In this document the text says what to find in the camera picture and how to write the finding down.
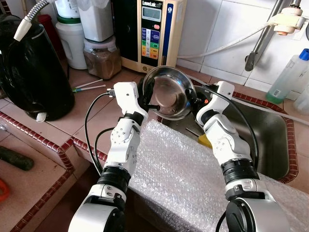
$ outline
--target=bubble wrap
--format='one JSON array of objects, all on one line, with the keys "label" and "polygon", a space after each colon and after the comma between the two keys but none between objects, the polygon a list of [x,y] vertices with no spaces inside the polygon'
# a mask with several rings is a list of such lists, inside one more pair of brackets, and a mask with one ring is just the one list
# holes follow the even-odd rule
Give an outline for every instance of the bubble wrap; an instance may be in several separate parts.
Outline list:
[{"label": "bubble wrap", "polygon": [[[259,176],[286,212],[291,231],[309,231],[309,196]],[[178,232],[214,232],[228,204],[212,150],[154,120],[141,133],[129,187]],[[225,222],[220,231],[228,231]]]}]

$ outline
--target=tiled counter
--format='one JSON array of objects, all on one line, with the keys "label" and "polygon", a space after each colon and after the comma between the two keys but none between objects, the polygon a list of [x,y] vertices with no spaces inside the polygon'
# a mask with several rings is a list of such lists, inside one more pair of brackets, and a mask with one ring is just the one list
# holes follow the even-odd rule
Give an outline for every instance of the tiled counter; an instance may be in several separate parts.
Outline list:
[{"label": "tiled counter", "polygon": [[[179,68],[187,75],[198,78],[206,83],[215,83],[219,80],[199,72],[181,67]],[[87,146],[85,144],[84,117],[91,102],[99,94],[105,92],[107,88],[112,87],[115,83],[119,81],[135,81],[138,83],[143,76],[144,74],[142,73],[123,69],[113,79],[103,81],[103,83],[106,84],[106,87],[75,93],[76,103],[73,110],[63,118],[53,122],[44,122],[41,124],[36,123],[35,120],[28,117],[22,110],[8,100],[0,100],[0,111],[2,112],[0,113],[0,123],[7,128],[9,133],[51,159],[47,160],[55,162],[59,168],[62,168],[68,173],[67,175],[72,178],[72,182],[74,183],[74,181],[80,177],[90,164],[86,161],[90,161],[90,156],[86,151]],[[97,80],[97,78],[89,75],[87,71],[70,69],[69,82],[72,87],[95,80]],[[234,85],[236,92],[266,100],[265,93],[259,90],[237,84]],[[309,116],[299,115],[294,111],[292,105],[292,101],[286,100],[283,104],[280,104],[279,107],[283,108],[288,114],[309,121]],[[116,126],[117,120],[120,116],[122,116],[122,113],[117,105],[116,99],[111,99],[106,96],[98,100],[93,107],[88,120],[88,133],[91,145],[94,144],[95,137],[101,130]],[[156,119],[156,114],[154,112],[149,113],[149,120],[151,119]],[[299,123],[294,123],[294,125],[298,159],[298,176],[295,180],[288,183],[288,185],[309,193],[309,127]],[[102,162],[104,162],[109,148],[110,132],[102,135],[98,143],[98,149],[100,151],[99,156],[103,159]],[[35,212],[35,214],[41,214],[40,217],[43,218],[44,215],[46,216],[48,214],[48,209],[44,211],[42,206],[40,210]],[[27,229],[28,225],[33,223],[33,226],[35,226],[40,223],[40,219],[36,219],[35,216],[32,216],[31,220],[25,220],[23,218],[17,222],[20,223],[20,226],[15,226],[12,231],[31,231]]]}]

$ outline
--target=white container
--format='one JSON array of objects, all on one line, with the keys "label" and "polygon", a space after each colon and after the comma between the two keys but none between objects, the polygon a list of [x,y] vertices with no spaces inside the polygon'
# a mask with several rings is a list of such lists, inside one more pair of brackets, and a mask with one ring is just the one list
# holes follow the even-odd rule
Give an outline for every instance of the white container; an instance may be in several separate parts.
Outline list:
[{"label": "white container", "polygon": [[55,5],[58,15],[64,18],[79,18],[78,5],[76,0],[57,0]]},{"label": "white container", "polygon": [[77,0],[85,38],[102,42],[114,34],[110,0]]},{"label": "white container", "polygon": [[301,114],[309,115],[309,85],[293,104],[294,108]]},{"label": "white container", "polygon": [[83,49],[84,32],[79,18],[57,17],[56,28],[68,59],[68,64],[75,69],[87,69]]},{"label": "white container", "polygon": [[280,104],[290,93],[297,82],[299,82],[305,75],[304,71],[309,66],[309,49],[304,49],[298,56],[292,56],[280,76],[268,91],[266,98],[269,102]]}]

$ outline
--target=faucet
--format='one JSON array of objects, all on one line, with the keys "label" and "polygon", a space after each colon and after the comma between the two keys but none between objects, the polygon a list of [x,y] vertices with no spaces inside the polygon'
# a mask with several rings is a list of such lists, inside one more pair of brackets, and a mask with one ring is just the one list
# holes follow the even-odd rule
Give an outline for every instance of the faucet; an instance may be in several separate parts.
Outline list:
[{"label": "faucet", "polygon": [[[268,20],[272,17],[275,16],[276,14],[278,14],[285,6],[288,5],[288,2],[290,0],[277,0],[269,17]],[[295,7],[295,8],[299,8],[301,0],[292,0],[290,2],[289,7]],[[245,65],[245,70],[250,72],[253,70],[254,65],[258,62],[258,60],[260,59],[261,55],[263,54],[264,50],[266,49],[272,35],[274,34],[274,30],[273,30],[274,26],[268,26],[266,28],[263,29],[259,39],[257,40],[256,45],[254,46],[253,51],[246,56],[245,61],[246,61],[246,65]]]}]

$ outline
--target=yellow object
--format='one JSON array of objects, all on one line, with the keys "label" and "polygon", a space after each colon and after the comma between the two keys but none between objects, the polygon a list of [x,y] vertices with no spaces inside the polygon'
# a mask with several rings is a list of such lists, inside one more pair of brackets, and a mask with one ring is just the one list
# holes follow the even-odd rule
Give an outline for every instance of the yellow object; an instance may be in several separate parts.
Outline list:
[{"label": "yellow object", "polygon": [[212,148],[211,143],[209,142],[209,140],[208,140],[208,138],[206,137],[205,134],[198,137],[198,143]]}]

